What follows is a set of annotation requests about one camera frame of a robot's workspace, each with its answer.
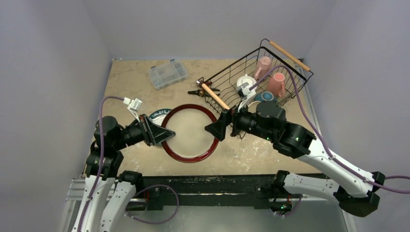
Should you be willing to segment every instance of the table surface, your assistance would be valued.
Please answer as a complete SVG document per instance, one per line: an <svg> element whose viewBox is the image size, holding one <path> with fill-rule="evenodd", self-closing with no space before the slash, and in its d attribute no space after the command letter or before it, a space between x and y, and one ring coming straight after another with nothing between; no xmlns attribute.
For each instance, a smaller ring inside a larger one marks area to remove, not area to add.
<svg viewBox="0 0 410 232"><path fill-rule="evenodd" d="M202 59L182 60L189 77L166 88L155 90L147 71L150 67L169 62L167 60L114 60L108 79L105 96L114 95L139 98L143 101L138 113L150 115L162 108L175 108L182 104L193 103L213 110L203 98L188 95L187 91L198 87L195 81L200 77L211 77L234 60ZM301 94L305 109L308 104ZM297 102L291 99L283 108L288 121L300 124L313 131L304 119ZM117 100L108 100L103 107L103 116L114 116L120 125L126 126L133 121L133 116L126 106ZM278 170L294 173L318 173L319 171L303 162L279 154L269 141L246 135L226 137L218 144L215 152L198 163L181 163L171 158L162 148L138 143L123 149L124 160L118 174L124 170L138 171L150 175L222 175L222 174L275 174Z"/></svg>

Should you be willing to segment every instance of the table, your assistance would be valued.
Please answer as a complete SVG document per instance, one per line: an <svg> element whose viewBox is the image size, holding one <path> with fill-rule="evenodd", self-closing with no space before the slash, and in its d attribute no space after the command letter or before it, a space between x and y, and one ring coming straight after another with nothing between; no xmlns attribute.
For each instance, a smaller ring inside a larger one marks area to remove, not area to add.
<svg viewBox="0 0 410 232"><path fill-rule="evenodd" d="M211 110L216 118L219 115L199 96L188 95L187 91L198 87L195 81L200 77L211 77L224 67L233 63L233 59L182 60L189 77L183 82L155 90L147 71L150 67L169 62L168 60L114 60L109 75L105 96L114 95L139 98L143 101L138 113L150 115L162 108L175 108L181 104L193 103ZM304 108L309 106L303 94ZM297 99L287 102L287 120L298 123L313 131L299 109ZM120 125L126 126L133 121L121 101L108 100L104 104L103 116L114 116ZM148 147L145 143L135 144L123 149L124 160L119 174L124 170L138 171L145 176L156 175L222 175L222 174L275 174L278 170L294 173L318 173L319 171L303 162L279 154L269 141L246 135L227 137L220 142L215 152L198 163L181 163L172 159L160 147Z"/></svg>

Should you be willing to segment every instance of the blue bowl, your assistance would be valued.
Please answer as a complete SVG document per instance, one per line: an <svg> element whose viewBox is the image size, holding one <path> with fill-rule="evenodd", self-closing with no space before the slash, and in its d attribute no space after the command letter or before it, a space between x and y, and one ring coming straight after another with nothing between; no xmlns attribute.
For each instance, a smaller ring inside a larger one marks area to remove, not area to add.
<svg viewBox="0 0 410 232"><path fill-rule="evenodd" d="M253 100L259 101L259 102L265 102L265 101L275 101L276 102L276 97L273 96L271 92L265 91L265 92L256 94Z"/></svg>

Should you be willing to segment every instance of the dish rack handle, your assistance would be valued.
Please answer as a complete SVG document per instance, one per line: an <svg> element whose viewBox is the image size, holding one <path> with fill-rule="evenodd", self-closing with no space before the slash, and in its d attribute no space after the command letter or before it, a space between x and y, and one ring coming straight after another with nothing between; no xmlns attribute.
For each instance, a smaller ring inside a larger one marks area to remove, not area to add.
<svg viewBox="0 0 410 232"><path fill-rule="evenodd" d="M229 106L219 98L214 91L212 91L205 83L202 83L201 87L224 109L229 110Z"/></svg>
<svg viewBox="0 0 410 232"><path fill-rule="evenodd" d="M296 57L292 56L289 52L287 52L285 49L283 49L282 47L280 47L279 45L277 45L275 42L273 41L269 41L269 44L272 45L274 48L276 48L276 50L280 51L282 54L284 54L285 56L287 56L289 59L291 59L293 62L295 62L297 65L299 65L300 67L302 67L304 70L306 70L307 72L310 71L310 68L300 62L300 60L296 59Z"/></svg>

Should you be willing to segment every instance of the gray wall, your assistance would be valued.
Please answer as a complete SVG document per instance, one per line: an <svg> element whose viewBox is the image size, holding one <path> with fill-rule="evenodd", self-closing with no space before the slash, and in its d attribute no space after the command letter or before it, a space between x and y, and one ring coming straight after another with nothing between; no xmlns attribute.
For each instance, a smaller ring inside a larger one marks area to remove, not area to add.
<svg viewBox="0 0 410 232"><path fill-rule="evenodd" d="M84 168L110 57L81 1L0 7L0 225L57 231Z"/></svg>
<svg viewBox="0 0 410 232"><path fill-rule="evenodd" d="M268 38L304 57L336 0L84 0L115 58L241 57Z"/></svg>
<svg viewBox="0 0 410 232"><path fill-rule="evenodd" d="M359 167L410 174L410 4L338 0L306 58L325 140ZM386 181L410 189L410 181ZM408 231L408 195L379 190L379 210L359 231Z"/></svg>

